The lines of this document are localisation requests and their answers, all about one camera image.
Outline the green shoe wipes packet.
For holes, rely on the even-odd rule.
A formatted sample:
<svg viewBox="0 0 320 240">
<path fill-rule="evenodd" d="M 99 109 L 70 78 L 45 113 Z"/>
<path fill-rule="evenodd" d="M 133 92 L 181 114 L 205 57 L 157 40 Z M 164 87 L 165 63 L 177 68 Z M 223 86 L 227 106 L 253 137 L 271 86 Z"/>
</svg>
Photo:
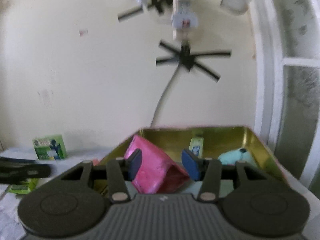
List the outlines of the green shoe wipes packet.
<svg viewBox="0 0 320 240">
<path fill-rule="evenodd" d="M 21 181 L 17 185 L 9 185 L 7 189 L 7 193 L 13 193 L 13 194 L 29 194 L 31 191 L 33 191 L 38 184 L 39 180 L 36 178 L 27 179 L 25 181 Z"/>
</svg>

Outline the green medicine box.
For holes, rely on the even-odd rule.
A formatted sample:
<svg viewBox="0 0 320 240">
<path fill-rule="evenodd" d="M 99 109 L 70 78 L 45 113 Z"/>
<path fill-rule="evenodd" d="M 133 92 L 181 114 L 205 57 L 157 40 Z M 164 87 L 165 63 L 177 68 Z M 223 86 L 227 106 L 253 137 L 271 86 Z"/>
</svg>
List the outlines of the green medicine box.
<svg viewBox="0 0 320 240">
<path fill-rule="evenodd" d="M 67 151 L 60 134 L 33 139 L 33 147 L 39 160 L 62 160 Z"/>
</svg>

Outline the light blue cloth item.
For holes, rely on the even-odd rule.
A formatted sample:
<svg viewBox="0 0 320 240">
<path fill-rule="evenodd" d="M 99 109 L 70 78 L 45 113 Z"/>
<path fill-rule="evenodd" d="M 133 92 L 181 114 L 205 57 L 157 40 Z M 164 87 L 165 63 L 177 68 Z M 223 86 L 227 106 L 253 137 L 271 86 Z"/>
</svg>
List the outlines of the light blue cloth item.
<svg viewBox="0 0 320 240">
<path fill-rule="evenodd" d="M 239 148 L 223 153 L 219 155 L 218 160 L 221 161 L 223 165 L 235 165 L 237 161 L 245 161 L 254 167 L 258 167 L 255 159 L 246 148 Z"/>
</svg>

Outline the small green-white packet in tin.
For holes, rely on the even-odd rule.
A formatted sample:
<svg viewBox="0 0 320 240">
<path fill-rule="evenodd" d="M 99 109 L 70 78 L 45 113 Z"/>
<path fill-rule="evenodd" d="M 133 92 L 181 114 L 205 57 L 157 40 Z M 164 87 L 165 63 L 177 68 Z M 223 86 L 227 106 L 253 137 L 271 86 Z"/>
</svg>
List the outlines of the small green-white packet in tin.
<svg viewBox="0 0 320 240">
<path fill-rule="evenodd" d="M 204 145 L 203 137 L 192 137 L 189 144 L 189 150 L 198 158 L 202 158 L 203 145 Z"/>
</svg>

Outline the pink biscuit tin box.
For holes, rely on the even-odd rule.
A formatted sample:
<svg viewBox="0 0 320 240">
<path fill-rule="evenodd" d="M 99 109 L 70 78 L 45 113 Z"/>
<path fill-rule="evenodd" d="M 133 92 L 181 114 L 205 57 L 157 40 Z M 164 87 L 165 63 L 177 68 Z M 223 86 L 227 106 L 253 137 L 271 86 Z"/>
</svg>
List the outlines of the pink biscuit tin box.
<svg viewBox="0 0 320 240">
<path fill-rule="evenodd" d="M 111 159 L 123 157 L 134 135 L 140 135 L 161 148 L 177 163 L 181 163 L 181 152 L 184 148 L 189 147 L 193 137 L 204 138 L 202 152 L 204 158 L 217 159 L 225 152 L 245 148 L 260 169 L 279 181 L 288 184 L 278 165 L 278 160 L 271 150 L 246 126 L 143 128 L 118 144 L 99 164 L 105 165 Z M 177 192 L 191 193 L 194 197 L 197 197 L 200 186 L 201 182 L 189 180 Z"/>
</svg>

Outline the pink glitter pouch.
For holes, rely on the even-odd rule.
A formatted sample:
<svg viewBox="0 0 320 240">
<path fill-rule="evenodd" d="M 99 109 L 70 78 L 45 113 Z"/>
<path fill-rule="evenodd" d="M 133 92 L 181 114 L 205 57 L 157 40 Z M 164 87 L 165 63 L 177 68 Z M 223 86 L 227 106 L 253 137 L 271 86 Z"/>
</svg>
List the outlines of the pink glitter pouch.
<svg viewBox="0 0 320 240">
<path fill-rule="evenodd" d="M 132 184 L 139 193 L 173 193 L 189 180 L 184 168 L 139 135 L 133 136 L 124 158 L 129 158 L 136 149 L 142 151 L 142 164 Z"/>
</svg>

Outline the white power strip on wall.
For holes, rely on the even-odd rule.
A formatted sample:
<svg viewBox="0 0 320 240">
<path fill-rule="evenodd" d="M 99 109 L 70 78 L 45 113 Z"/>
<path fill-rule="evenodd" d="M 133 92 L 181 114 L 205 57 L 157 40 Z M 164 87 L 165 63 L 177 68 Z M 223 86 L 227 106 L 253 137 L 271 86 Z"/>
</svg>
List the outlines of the white power strip on wall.
<svg viewBox="0 0 320 240">
<path fill-rule="evenodd" d="M 193 12 L 195 0 L 172 0 L 171 25 L 173 38 L 186 42 L 190 39 L 192 31 L 199 26 L 199 20 Z"/>
</svg>

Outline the white window frame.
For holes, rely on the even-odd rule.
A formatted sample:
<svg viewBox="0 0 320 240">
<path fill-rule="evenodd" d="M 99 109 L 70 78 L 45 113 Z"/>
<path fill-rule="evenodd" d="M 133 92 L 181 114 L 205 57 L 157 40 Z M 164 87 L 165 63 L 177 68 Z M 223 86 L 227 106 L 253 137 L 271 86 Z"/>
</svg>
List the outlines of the white window frame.
<svg viewBox="0 0 320 240">
<path fill-rule="evenodd" d="M 319 179 L 319 0 L 253 0 L 254 131 L 305 187 Z"/>
</svg>

